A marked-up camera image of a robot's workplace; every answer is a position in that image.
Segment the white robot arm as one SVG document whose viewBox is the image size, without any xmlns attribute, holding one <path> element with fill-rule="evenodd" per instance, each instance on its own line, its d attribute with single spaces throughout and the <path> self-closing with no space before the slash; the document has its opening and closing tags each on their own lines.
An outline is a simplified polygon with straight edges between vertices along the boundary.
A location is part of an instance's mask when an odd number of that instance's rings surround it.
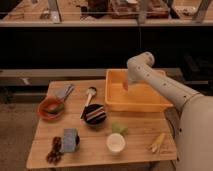
<svg viewBox="0 0 213 171">
<path fill-rule="evenodd" d="M 181 112 L 176 171 L 213 171 L 213 96 L 157 73 L 154 61 L 150 52 L 131 57 L 127 85 L 143 80 Z"/>
</svg>

